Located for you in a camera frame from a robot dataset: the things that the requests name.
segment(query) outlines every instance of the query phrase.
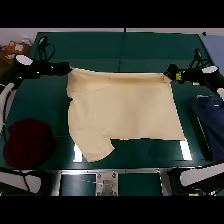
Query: dark blue cloth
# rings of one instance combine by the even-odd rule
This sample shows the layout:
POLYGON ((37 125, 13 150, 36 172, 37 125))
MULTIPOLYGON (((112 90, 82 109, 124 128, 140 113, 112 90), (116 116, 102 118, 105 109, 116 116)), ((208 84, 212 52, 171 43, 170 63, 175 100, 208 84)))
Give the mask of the dark blue cloth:
POLYGON ((219 96, 197 97, 192 109, 206 134, 213 160, 224 159, 224 102, 219 96))

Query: green table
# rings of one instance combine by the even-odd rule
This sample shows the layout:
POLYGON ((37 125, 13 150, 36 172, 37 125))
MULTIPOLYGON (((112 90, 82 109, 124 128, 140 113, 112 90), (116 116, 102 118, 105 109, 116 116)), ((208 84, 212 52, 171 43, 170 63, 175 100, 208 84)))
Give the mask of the green table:
MULTIPOLYGON (((101 72, 164 72, 170 63, 188 67, 194 49, 207 53, 197 35, 158 33, 38 33, 55 45, 53 62, 67 61, 72 67, 101 72)), ((206 164, 208 152, 199 124, 191 110, 191 100, 198 94, 211 94, 205 87, 173 83, 174 100, 192 160, 186 161, 179 141, 113 140, 115 150, 105 159, 73 163, 74 142, 68 132, 69 98, 67 76, 25 80, 17 91, 7 120, 7 127, 24 118, 34 118, 49 125, 57 149, 39 169, 115 169, 196 166, 206 164)), ((0 139, 1 153, 3 140, 0 139)), ((0 166, 8 167, 0 157, 0 166)))

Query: metal bracket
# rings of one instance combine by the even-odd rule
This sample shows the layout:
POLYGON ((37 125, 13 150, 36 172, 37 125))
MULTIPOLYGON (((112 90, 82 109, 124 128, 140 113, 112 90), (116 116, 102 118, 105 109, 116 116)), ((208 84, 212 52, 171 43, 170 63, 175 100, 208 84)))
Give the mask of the metal bracket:
POLYGON ((118 196, 118 173, 96 174, 96 196, 118 196))

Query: dark red cloth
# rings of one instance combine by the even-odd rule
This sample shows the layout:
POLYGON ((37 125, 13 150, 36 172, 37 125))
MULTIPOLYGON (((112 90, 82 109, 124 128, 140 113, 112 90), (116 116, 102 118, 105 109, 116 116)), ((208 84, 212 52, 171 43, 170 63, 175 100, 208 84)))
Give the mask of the dark red cloth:
POLYGON ((3 156, 8 165, 32 169, 44 162, 55 148, 49 127, 37 120, 25 119, 9 127, 10 137, 3 156))

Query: cream cloth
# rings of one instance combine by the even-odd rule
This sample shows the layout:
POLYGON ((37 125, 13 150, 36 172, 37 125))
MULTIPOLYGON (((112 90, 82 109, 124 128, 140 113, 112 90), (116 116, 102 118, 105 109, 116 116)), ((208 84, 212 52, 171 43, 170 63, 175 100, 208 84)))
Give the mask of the cream cloth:
POLYGON ((110 139, 185 139, 163 74, 73 68, 67 93, 69 132, 88 161, 109 155, 110 139))

